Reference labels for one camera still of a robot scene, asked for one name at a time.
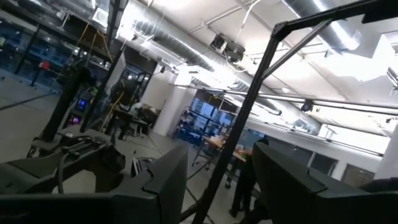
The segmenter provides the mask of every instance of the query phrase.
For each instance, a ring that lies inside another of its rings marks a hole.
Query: machine
[[[303,166],[262,143],[253,164],[273,224],[397,223],[397,192],[368,193]]]
[[[171,150],[137,175],[125,164],[112,144],[90,136],[65,136],[48,156],[2,163],[0,222],[178,223],[187,149]],[[63,180],[81,170],[95,174],[95,194],[63,194]],[[59,194],[51,194],[56,186]]]

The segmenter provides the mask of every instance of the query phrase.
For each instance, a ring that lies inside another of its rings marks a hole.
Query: concrete floor
[[[46,93],[46,91],[35,90],[24,83],[20,83],[12,77],[6,77],[4,81],[0,81],[0,107]],[[38,136],[43,130],[50,118],[52,110],[55,108],[57,100],[58,96],[51,95],[0,111],[0,126],[2,127],[0,129],[0,162],[20,159],[26,156],[32,139]],[[117,142],[116,147],[120,149],[121,153],[126,155],[127,159],[133,157],[134,151],[137,151],[135,154],[137,157],[157,158],[178,144],[186,143],[151,133],[147,138],[127,138],[126,141]],[[196,150],[189,147],[188,164],[192,163],[195,153]],[[195,172],[198,166],[189,166],[188,175]],[[203,193],[210,176],[211,169],[210,171],[203,169],[188,181],[187,186],[196,198],[199,198]],[[82,172],[65,181],[65,191],[67,193],[91,192],[95,182],[93,178],[95,178],[93,174]],[[227,190],[224,188],[225,179],[226,177],[224,177],[208,213],[216,224],[237,223],[243,217],[242,213],[238,215],[238,218],[232,218],[228,214],[233,199],[235,184],[233,183],[232,187]],[[194,203],[194,199],[186,192],[182,210],[187,209]],[[192,219],[193,217],[190,217],[184,223],[190,223]]]

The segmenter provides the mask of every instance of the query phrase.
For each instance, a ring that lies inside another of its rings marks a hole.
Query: white ceiling
[[[240,8],[238,1],[242,0],[154,0],[151,7],[164,13],[168,20],[209,46],[216,34],[224,34],[230,40],[235,39],[246,14],[246,11]],[[355,0],[333,1],[337,5],[342,5]],[[249,6],[250,3],[251,1],[244,1],[243,4]],[[297,18],[281,0],[263,0],[253,8],[252,13],[255,13],[260,21],[249,16],[238,37],[238,43],[246,48],[245,54],[248,58],[244,59],[243,64],[251,75],[258,66],[254,65],[252,60],[260,61],[269,41],[271,28],[276,23]],[[363,26],[380,33],[393,32],[398,30],[398,19]],[[286,41],[294,45],[309,32],[310,29],[297,30],[291,33]],[[302,53],[306,53],[306,60],[300,57],[290,59],[267,78],[264,84],[277,94],[286,96],[389,106],[398,103],[398,95],[395,96],[392,92],[392,84],[385,75],[367,82],[359,82],[353,77],[338,77],[322,60],[327,47],[318,38],[311,41],[309,45],[314,47],[302,49]],[[285,52],[277,52],[276,57],[282,56]],[[314,112],[312,116],[322,123],[379,134],[382,134],[380,126],[392,128],[390,124],[385,125],[385,120],[388,118],[386,115],[369,116],[367,113],[322,108],[320,112]]]

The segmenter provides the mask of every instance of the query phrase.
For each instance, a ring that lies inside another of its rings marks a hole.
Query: pillar
[[[182,70],[174,83],[178,85],[189,85],[191,80],[192,75],[189,74],[188,71]],[[183,109],[191,105],[195,94],[196,90],[173,86],[157,118],[153,132],[163,136],[171,135]]]
[[[384,179],[398,177],[398,128],[395,128],[391,134],[390,142],[386,148],[379,168],[377,169],[375,179]]]

